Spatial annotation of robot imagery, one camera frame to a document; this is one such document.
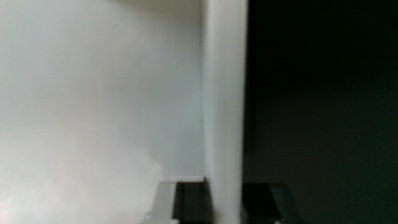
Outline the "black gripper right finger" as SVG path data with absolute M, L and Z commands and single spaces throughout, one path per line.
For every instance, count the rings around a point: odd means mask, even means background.
M 282 183 L 246 183 L 243 187 L 243 223 L 305 224 L 294 193 Z

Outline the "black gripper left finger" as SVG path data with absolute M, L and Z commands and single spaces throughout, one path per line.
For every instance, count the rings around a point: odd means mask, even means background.
M 212 188 L 207 178 L 159 184 L 148 224 L 214 224 Z

